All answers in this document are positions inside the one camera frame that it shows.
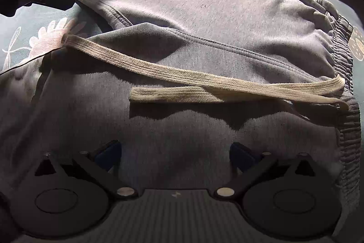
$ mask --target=gray sweatpants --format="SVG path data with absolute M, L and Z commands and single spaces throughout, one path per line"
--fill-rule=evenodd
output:
M 208 188 L 234 175 L 229 147 L 292 158 L 305 151 L 359 201 L 360 120 L 352 26 L 326 0 L 81 0 L 114 31 L 90 38 L 145 61 L 256 83 L 340 74 L 332 105 L 268 99 L 222 104 L 130 103 L 133 86 L 170 87 L 63 48 L 0 75 L 0 191 L 11 195 L 39 155 L 123 144 L 120 178 L 142 188 Z

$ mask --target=silver rivet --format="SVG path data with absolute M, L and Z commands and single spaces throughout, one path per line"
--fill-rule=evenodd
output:
M 221 197 L 231 197 L 235 194 L 235 190 L 231 188 L 219 188 L 216 192 Z
M 125 187 L 125 188 L 119 188 L 117 190 L 117 193 L 118 195 L 120 196 L 123 196 L 123 197 L 128 197 L 128 196 L 131 196 L 135 193 L 135 190 L 132 189 L 132 188 L 128 188 L 128 187 Z

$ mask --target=drawstring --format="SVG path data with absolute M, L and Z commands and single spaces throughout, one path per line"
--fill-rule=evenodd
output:
M 75 35 L 67 35 L 63 38 L 63 42 L 67 46 L 128 71 L 189 85 L 172 88 L 132 88 L 129 96 L 132 102 L 222 103 L 274 97 L 299 102 L 335 104 L 341 109 L 348 109 L 346 102 L 335 97 L 322 96 L 344 87 L 345 80 L 339 75 L 317 83 L 259 84 L 147 62 Z

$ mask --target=round pad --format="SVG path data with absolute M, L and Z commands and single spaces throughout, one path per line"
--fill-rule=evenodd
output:
M 243 198 L 243 211 L 268 235 L 304 239 L 332 230 L 341 205 L 332 189 L 320 179 L 295 175 L 250 188 Z
M 108 197 L 97 185 L 68 176 L 38 176 L 12 199 L 11 214 L 27 233 L 40 238 L 70 236 L 96 224 Z

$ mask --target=white flower print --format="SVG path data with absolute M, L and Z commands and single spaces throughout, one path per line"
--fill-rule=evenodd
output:
M 44 53 L 47 53 L 51 50 L 61 47 L 61 39 L 65 33 L 78 34 L 85 27 L 85 25 L 86 22 L 81 22 L 79 24 L 76 24 L 75 18 L 71 19 L 68 23 L 67 23 L 67 18 L 62 18 L 57 23 L 57 25 L 56 21 L 53 20 L 52 22 L 49 23 L 47 29 L 45 27 L 39 29 L 38 37 L 32 36 L 30 38 L 29 40 L 30 48 L 21 47 L 12 50 L 12 47 L 21 32 L 21 27 L 18 27 L 13 37 L 11 38 L 8 50 L 6 51 L 3 49 L 3 52 L 7 53 L 4 61 L 3 71 L 11 67 L 11 53 L 23 49 L 30 50 L 28 58 L 24 59 L 22 62 L 40 56 Z M 84 33 L 80 33 L 78 34 L 78 36 L 85 38 L 87 37 L 87 35 Z
M 84 28 L 86 22 L 76 25 L 76 19 L 71 19 L 67 23 L 67 18 L 62 18 L 56 27 L 56 21 L 49 23 L 48 28 L 42 27 L 38 31 L 38 37 L 32 36 L 29 40 L 31 50 L 28 58 L 33 58 L 51 50 L 61 47 L 61 39 L 65 33 L 76 34 Z
M 21 32 L 21 27 L 18 27 L 18 28 L 15 30 L 15 32 L 14 32 L 14 34 L 13 34 L 13 37 L 11 38 L 11 41 L 10 41 L 10 43 L 9 43 L 8 50 L 7 50 L 7 51 L 5 51 L 5 50 L 3 49 L 3 52 L 4 52 L 4 53 L 6 53 L 6 57 L 5 57 L 5 61 L 4 61 L 4 66 L 3 66 L 3 71 L 4 71 L 4 70 L 7 70 L 7 69 L 9 69 L 9 68 L 10 68 L 10 65 L 11 65 L 11 56 L 10 56 L 10 54 L 11 54 L 11 53 L 14 53 L 14 52 L 16 52 L 16 51 L 23 50 L 23 49 L 31 50 L 31 49 L 30 49 L 30 48 L 28 48 L 28 47 L 21 47 L 21 48 L 15 49 L 15 50 L 11 50 L 11 49 L 12 49 L 12 47 L 13 47 L 13 45 L 14 45 L 14 43 L 15 43 L 15 41 L 16 41 L 16 39 L 18 38 L 18 36 L 19 36 L 20 32 Z

